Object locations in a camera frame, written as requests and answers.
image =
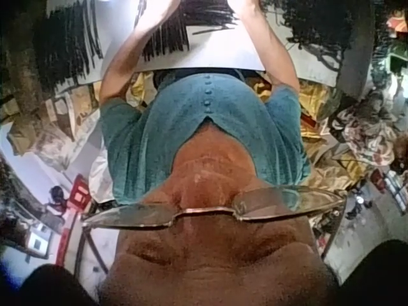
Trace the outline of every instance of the wall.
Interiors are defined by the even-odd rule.
[[[49,190],[52,187],[60,185],[68,197],[75,177],[79,173],[85,178],[89,176],[93,160],[95,160],[99,153],[101,145],[101,133],[99,129],[96,129],[90,135],[88,142],[84,145],[80,154],[71,163],[69,168],[64,173],[59,173],[47,166],[33,153],[28,152],[23,156],[14,156],[11,145],[6,139],[11,126],[12,123],[0,127],[0,152],[22,183],[41,203],[49,202]],[[48,251],[49,258],[47,260],[29,258],[27,262],[26,254],[6,247],[1,254],[2,264],[8,269],[12,279],[14,279],[17,284],[21,284],[24,279],[39,266],[47,263],[55,263],[60,237],[60,235],[53,234]]]

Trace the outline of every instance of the floor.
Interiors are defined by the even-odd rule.
[[[381,242],[399,239],[408,242],[408,215],[401,215],[391,194],[380,194],[373,185],[365,190],[366,199],[374,200],[370,209],[353,221],[344,219],[326,262],[344,282],[358,263]],[[347,211],[354,207],[354,197],[347,201]]]

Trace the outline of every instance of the hand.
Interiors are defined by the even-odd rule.
[[[239,17],[245,12],[259,9],[259,0],[228,0],[228,4]]]
[[[147,0],[146,10],[141,17],[143,23],[158,26],[177,10],[181,0]]]

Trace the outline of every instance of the man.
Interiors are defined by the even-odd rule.
[[[172,71],[142,115],[124,101],[140,54],[180,0],[148,0],[108,67],[101,124],[121,204],[228,207],[237,194],[309,174],[299,81],[258,0],[228,0],[275,86],[260,99],[233,73]],[[106,305],[324,305],[335,287],[308,220],[244,224],[181,218],[161,231],[121,231],[101,288]]]

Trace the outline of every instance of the eyeglasses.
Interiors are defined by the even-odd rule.
[[[180,209],[168,203],[137,203],[112,208],[85,218],[86,228],[161,230],[177,219],[194,215],[233,216],[241,222],[273,222],[314,217],[346,203],[346,194],[303,186],[256,189],[236,195],[230,207]]]

